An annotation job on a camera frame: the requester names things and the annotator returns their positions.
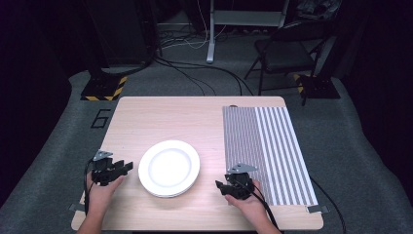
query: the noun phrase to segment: chair leg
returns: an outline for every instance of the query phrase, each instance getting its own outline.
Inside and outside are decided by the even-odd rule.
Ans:
[[[246,77],[248,77],[249,73],[251,73],[251,71],[254,69],[255,65],[257,64],[257,62],[260,60],[260,57],[257,57],[257,59],[254,61],[254,63],[252,64],[251,68],[249,69],[249,71],[246,73],[246,76],[244,77],[244,79],[246,80]]]
[[[261,64],[261,69],[260,69],[260,74],[259,74],[259,86],[258,86],[258,95],[259,96],[261,96],[263,80],[264,80],[264,69],[263,69],[262,64]]]

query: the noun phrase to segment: chair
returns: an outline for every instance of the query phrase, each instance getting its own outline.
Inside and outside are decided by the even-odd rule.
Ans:
[[[251,71],[260,70],[258,95],[262,91],[303,87],[301,85],[263,89],[264,73],[277,74],[311,70],[310,78],[314,77],[315,69],[322,48],[333,31],[333,20],[304,20],[294,21],[276,30],[270,38],[257,40],[254,43],[258,57],[252,64],[244,79]],[[320,40],[316,46],[308,52],[303,46],[303,41]],[[254,69],[261,63],[260,69]],[[305,87],[301,92],[302,105],[305,105]]]

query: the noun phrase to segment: wooden table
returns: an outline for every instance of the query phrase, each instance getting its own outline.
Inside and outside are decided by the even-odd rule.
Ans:
[[[281,97],[122,97],[101,150],[113,161],[133,162],[117,189],[103,221],[103,230],[237,231],[253,230],[239,210],[228,206],[216,188],[225,180],[222,106],[285,106]],[[198,152],[201,169],[194,185],[174,198],[158,198],[140,183],[138,165],[154,144],[177,139]],[[271,207],[282,230],[315,230],[323,226],[321,214],[305,206]],[[76,212],[72,228],[85,218]]]

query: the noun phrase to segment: black device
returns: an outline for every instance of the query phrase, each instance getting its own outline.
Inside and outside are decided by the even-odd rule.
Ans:
[[[105,155],[104,158],[93,160],[92,181],[100,186],[106,186],[119,176],[126,176],[133,169],[133,162],[125,165],[124,160],[112,164],[113,159]]]
[[[224,184],[216,180],[216,187],[221,190],[222,195],[229,194],[236,199],[245,200],[251,195],[251,192],[254,191],[254,184],[248,172],[256,170],[255,167],[239,163],[229,169],[227,171],[229,174],[225,175],[225,179],[229,184]]]
[[[109,156],[113,153],[105,152],[102,150],[97,150],[96,154],[92,159],[88,161],[85,168],[85,180],[84,180],[84,189],[85,189],[85,214],[88,214],[89,210],[89,192],[92,189],[94,184],[99,186],[106,186],[110,182],[117,179],[119,176],[126,176],[128,171],[133,169],[133,162],[130,162],[125,165],[124,160],[112,163],[113,159]],[[92,163],[92,181],[94,182],[91,187],[87,186],[86,176],[88,173],[89,164]]]

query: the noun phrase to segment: white plate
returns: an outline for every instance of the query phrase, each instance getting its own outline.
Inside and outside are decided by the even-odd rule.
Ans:
[[[139,163],[139,178],[151,194],[174,197],[188,190],[200,171],[200,157],[188,143],[166,140],[152,146]]]

